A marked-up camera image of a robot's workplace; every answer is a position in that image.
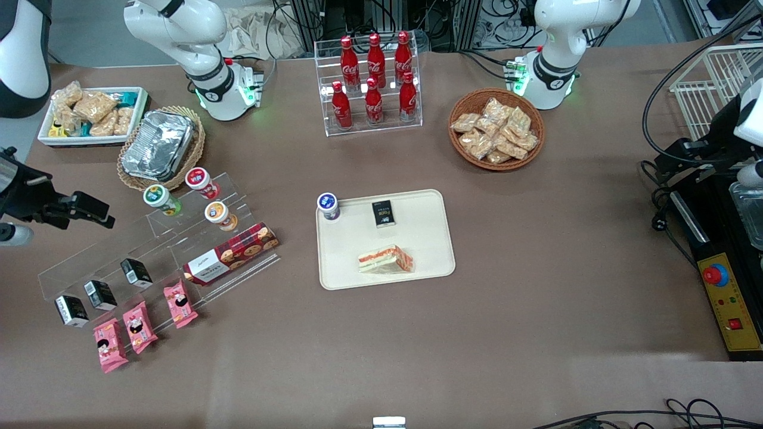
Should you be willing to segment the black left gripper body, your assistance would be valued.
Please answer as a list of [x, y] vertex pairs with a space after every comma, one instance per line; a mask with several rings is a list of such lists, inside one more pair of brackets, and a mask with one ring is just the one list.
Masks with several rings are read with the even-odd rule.
[[749, 158], [749, 144], [735, 136], [739, 121], [741, 96], [736, 95], [711, 120], [709, 132], [696, 143], [696, 155], [711, 168], [704, 169], [699, 179], [707, 179], [714, 174], [726, 174], [736, 163]]

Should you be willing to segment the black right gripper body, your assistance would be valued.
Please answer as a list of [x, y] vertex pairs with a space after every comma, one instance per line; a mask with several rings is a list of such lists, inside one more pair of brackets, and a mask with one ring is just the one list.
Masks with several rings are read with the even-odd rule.
[[65, 196], [55, 190], [52, 176], [25, 166], [12, 157], [2, 157], [1, 214], [22, 222], [47, 223], [68, 228]]

